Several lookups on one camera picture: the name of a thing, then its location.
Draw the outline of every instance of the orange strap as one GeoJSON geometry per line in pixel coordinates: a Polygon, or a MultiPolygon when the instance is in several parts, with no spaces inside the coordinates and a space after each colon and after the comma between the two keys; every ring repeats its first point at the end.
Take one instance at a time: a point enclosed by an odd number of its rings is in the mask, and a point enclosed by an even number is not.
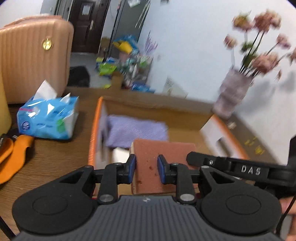
{"type": "Polygon", "coordinates": [[[13,141],[10,138],[7,138],[0,151],[0,163],[2,163],[12,153],[13,147],[13,141]]]}
{"type": "Polygon", "coordinates": [[[14,142],[11,155],[0,164],[0,184],[7,182],[25,164],[26,149],[32,146],[34,137],[20,135],[14,142]]]}

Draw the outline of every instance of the dark brown door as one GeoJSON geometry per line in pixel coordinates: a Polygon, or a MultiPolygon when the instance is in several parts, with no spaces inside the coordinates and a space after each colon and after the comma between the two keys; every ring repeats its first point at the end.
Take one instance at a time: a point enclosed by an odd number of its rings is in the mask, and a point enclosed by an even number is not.
{"type": "Polygon", "coordinates": [[[72,52],[97,53],[110,0],[74,0],[69,21],[74,25],[72,52]]]}

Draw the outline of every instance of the floor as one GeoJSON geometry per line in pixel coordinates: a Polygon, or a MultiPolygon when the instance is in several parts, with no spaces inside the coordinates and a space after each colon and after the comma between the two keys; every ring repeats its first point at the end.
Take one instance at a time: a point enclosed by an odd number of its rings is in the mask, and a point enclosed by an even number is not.
{"type": "Polygon", "coordinates": [[[90,75],[90,88],[103,88],[111,84],[107,77],[99,76],[96,67],[96,54],[92,53],[71,53],[70,66],[85,66],[90,75]]]}

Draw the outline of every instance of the door handle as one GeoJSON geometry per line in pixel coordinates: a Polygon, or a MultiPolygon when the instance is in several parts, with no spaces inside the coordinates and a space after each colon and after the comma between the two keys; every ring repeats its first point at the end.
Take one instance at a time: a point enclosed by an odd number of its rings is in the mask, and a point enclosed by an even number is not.
{"type": "Polygon", "coordinates": [[[89,27],[89,30],[92,30],[93,25],[94,25],[94,21],[92,20],[91,21],[91,26],[89,27]]]}

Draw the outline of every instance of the black cable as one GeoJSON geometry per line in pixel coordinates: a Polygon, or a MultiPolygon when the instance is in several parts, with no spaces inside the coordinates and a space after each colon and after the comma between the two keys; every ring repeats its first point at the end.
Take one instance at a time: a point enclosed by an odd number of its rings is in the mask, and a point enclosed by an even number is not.
{"type": "Polygon", "coordinates": [[[10,240],[12,240],[15,237],[15,234],[12,232],[9,226],[4,222],[1,216],[0,216],[0,229],[10,240]]]}
{"type": "Polygon", "coordinates": [[[292,206],[293,206],[295,200],[296,200],[296,195],[293,197],[293,199],[292,199],[292,201],[290,202],[290,204],[289,204],[287,210],[285,211],[285,213],[281,216],[281,218],[280,218],[280,220],[279,220],[279,223],[278,223],[278,225],[277,225],[277,227],[276,227],[276,235],[277,235],[277,236],[280,236],[280,232],[281,232],[281,227],[282,227],[282,225],[283,225],[283,221],[284,221],[285,217],[288,215],[288,213],[289,213],[290,209],[292,208],[292,206]]]}

